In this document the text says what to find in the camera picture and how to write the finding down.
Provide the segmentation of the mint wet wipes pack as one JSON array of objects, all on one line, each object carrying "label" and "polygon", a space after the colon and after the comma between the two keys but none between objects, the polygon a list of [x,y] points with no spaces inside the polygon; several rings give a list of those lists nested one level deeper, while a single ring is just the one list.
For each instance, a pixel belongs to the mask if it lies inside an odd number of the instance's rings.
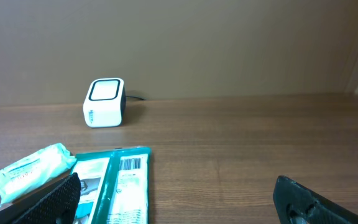
[{"label": "mint wet wipes pack", "polygon": [[62,143],[40,149],[0,170],[0,205],[43,186],[70,170],[76,157]]}]

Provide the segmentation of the green 3M gloves package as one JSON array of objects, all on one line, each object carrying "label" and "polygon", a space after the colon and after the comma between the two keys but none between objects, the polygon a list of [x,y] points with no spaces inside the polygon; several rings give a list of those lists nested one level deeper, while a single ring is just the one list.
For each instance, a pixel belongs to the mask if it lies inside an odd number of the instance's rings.
[{"label": "green 3M gloves package", "polygon": [[136,146],[77,154],[71,172],[81,190],[74,223],[149,222],[151,148]]}]

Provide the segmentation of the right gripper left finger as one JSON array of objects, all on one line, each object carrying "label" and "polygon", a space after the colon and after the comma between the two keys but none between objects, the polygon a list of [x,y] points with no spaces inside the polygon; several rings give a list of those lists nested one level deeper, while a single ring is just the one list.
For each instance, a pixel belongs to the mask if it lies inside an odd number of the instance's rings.
[{"label": "right gripper left finger", "polygon": [[80,200],[76,172],[0,211],[0,224],[72,224]]}]

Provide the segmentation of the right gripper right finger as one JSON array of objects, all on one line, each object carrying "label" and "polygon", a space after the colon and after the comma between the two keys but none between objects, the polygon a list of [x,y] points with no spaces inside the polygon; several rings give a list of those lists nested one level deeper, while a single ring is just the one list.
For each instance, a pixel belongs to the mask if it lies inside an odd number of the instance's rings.
[{"label": "right gripper right finger", "polygon": [[358,215],[280,175],[273,202],[281,224],[358,224]]}]

